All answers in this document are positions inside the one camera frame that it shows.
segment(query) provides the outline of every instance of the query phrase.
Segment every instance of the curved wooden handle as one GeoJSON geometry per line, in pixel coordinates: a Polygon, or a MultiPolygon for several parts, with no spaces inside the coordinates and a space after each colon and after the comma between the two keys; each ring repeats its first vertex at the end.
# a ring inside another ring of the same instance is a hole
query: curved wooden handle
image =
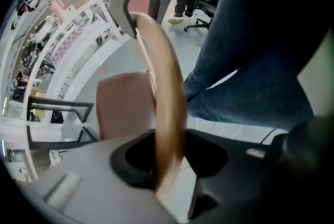
{"type": "Polygon", "coordinates": [[[171,192],[184,157],[187,103],[183,78],[170,40],[150,16],[131,13],[154,54],[157,80],[156,196],[164,200],[171,192]]]}

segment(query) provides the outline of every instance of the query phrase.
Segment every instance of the shelf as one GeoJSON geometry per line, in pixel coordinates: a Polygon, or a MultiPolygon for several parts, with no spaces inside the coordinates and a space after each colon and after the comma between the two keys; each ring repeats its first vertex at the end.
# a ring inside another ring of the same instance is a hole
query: shelf
{"type": "Polygon", "coordinates": [[[96,72],[96,70],[108,59],[121,44],[114,40],[107,41],[98,51],[89,59],[85,64],[83,69],[75,77],[69,90],[67,91],[64,100],[75,101],[80,91],[83,89],[84,85],[91,78],[91,76],[96,72]]]}
{"type": "Polygon", "coordinates": [[[53,56],[59,47],[64,43],[64,41],[68,38],[68,36],[76,29],[77,26],[73,25],[72,27],[69,27],[68,31],[65,31],[65,35],[60,39],[60,41],[57,43],[55,48],[52,50],[51,55],[53,56]]]}
{"type": "MultiPolygon", "coordinates": [[[[33,140],[40,142],[60,142],[62,139],[62,124],[49,124],[29,122],[33,140]]],[[[21,142],[24,136],[23,120],[4,118],[1,124],[0,134],[3,140],[8,142],[21,142]]]]}
{"type": "Polygon", "coordinates": [[[9,22],[1,37],[1,40],[2,39],[7,40],[5,44],[5,49],[3,51],[3,55],[0,56],[2,58],[2,61],[0,64],[0,105],[1,105],[1,108],[3,106],[4,98],[7,95],[7,93],[5,93],[7,92],[7,86],[8,86],[7,74],[8,74],[8,69],[11,69],[11,64],[13,62],[13,58],[11,58],[11,55],[12,55],[11,50],[12,50],[13,44],[25,38],[25,36],[27,35],[28,29],[32,25],[31,19],[33,21],[38,20],[41,14],[44,13],[49,7],[50,1],[52,0],[42,0],[37,10],[29,14],[26,11],[19,19],[18,25],[13,31],[10,29],[10,25],[17,18],[16,12],[14,12],[9,19],[9,22]]]}
{"type": "Polygon", "coordinates": [[[65,53],[63,59],[59,63],[56,72],[51,78],[51,82],[46,92],[47,99],[57,99],[61,91],[63,83],[68,74],[78,62],[83,53],[91,46],[95,39],[100,36],[110,25],[107,22],[97,20],[90,26],[86,27],[79,38],[65,53]]]}
{"type": "MultiPolygon", "coordinates": [[[[67,26],[72,22],[72,20],[74,20],[80,13],[82,13],[83,11],[85,11],[86,9],[88,9],[90,6],[94,5],[97,1],[96,0],[90,0],[89,2],[83,4],[79,9],[77,9],[76,11],[76,15],[72,15],[71,17],[68,18],[68,20],[64,23],[62,23],[58,29],[54,32],[54,34],[51,36],[51,38],[49,39],[49,41],[46,43],[46,45],[43,48],[43,51],[40,53],[39,55],[39,59],[37,60],[36,64],[36,68],[33,72],[31,72],[31,76],[30,77],[35,77],[37,74],[37,71],[42,63],[42,61],[44,60],[46,54],[48,53],[48,51],[50,50],[52,44],[54,43],[54,41],[56,40],[56,38],[58,37],[58,35],[63,32],[67,26]]],[[[10,47],[7,50],[7,57],[10,54],[10,47]]],[[[0,66],[0,98],[1,98],[1,108],[3,106],[3,102],[5,97],[7,96],[7,86],[9,84],[9,80],[7,80],[7,75],[5,74],[5,66],[0,66]]]]}

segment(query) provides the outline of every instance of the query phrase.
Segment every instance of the black metal frame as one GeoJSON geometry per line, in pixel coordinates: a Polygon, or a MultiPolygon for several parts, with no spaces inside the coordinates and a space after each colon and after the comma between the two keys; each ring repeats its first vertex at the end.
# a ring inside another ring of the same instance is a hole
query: black metal frame
{"type": "MultiPolygon", "coordinates": [[[[28,108],[27,108],[27,112],[28,112],[27,121],[30,121],[30,118],[29,118],[30,111],[32,109],[37,109],[37,110],[58,111],[58,112],[74,112],[78,116],[80,121],[82,123],[85,123],[93,106],[94,106],[93,103],[61,101],[61,100],[52,100],[52,99],[44,99],[44,98],[37,98],[37,97],[29,96],[28,108]],[[75,108],[62,109],[60,107],[53,107],[53,106],[48,106],[48,105],[86,107],[87,110],[85,112],[85,115],[81,117],[75,108]]],[[[78,148],[78,147],[98,141],[86,127],[81,128],[81,132],[79,134],[78,140],[73,141],[73,142],[34,142],[31,137],[30,126],[27,125],[26,129],[27,129],[27,135],[28,135],[28,143],[29,143],[29,147],[31,150],[74,149],[74,148],[78,148]],[[91,141],[81,142],[84,132],[89,136],[91,141]]]]}
{"type": "MultiPolygon", "coordinates": [[[[198,8],[200,0],[195,0],[195,8],[198,8]]],[[[190,25],[184,28],[184,31],[187,32],[189,28],[207,28],[209,30],[212,23],[212,18],[210,19],[210,22],[203,21],[202,19],[197,18],[195,25],[190,25]]]]}

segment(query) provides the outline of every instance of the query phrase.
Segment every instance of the gray floor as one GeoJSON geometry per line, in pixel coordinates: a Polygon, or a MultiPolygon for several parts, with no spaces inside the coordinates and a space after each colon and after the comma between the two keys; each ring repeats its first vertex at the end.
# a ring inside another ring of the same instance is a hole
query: gray floor
{"type": "MultiPolygon", "coordinates": [[[[204,20],[209,20],[206,16],[201,16],[204,20]]],[[[181,66],[184,78],[192,71],[195,66],[197,56],[205,39],[207,31],[205,29],[189,29],[184,32],[186,25],[193,24],[195,19],[188,20],[176,26],[170,26],[167,20],[164,20],[162,27],[170,38],[181,66]]],[[[100,80],[110,76],[132,72],[144,69],[137,57],[137,52],[132,41],[128,41],[110,56],[88,80],[85,87],[79,94],[77,101],[95,102],[97,84],[100,80]]],[[[95,110],[88,118],[88,124],[98,134],[98,123],[95,110]]],[[[245,140],[248,142],[261,142],[265,136],[272,131],[270,128],[251,127],[236,124],[213,123],[204,120],[195,120],[188,118],[188,128],[197,128],[200,131],[212,135],[245,140]]],[[[273,138],[271,135],[266,143],[270,143],[273,138]]],[[[187,212],[190,206],[190,200],[195,186],[195,174],[185,161],[180,175],[180,180],[174,189],[171,197],[165,202],[165,207],[181,223],[187,222],[187,212]]]]}

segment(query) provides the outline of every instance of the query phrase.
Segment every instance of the jeans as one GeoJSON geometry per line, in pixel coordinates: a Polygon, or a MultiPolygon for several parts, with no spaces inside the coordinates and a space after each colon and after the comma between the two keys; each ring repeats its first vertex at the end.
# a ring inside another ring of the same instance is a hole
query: jeans
{"type": "Polygon", "coordinates": [[[219,0],[185,82],[190,115],[287,131],[311,120],[311,106],[297,80],[302,67],[280,36],[269,35],[273,33],[246,0],[219,0]],[[235,70],[230,79],[210,88],[235,70]]]}

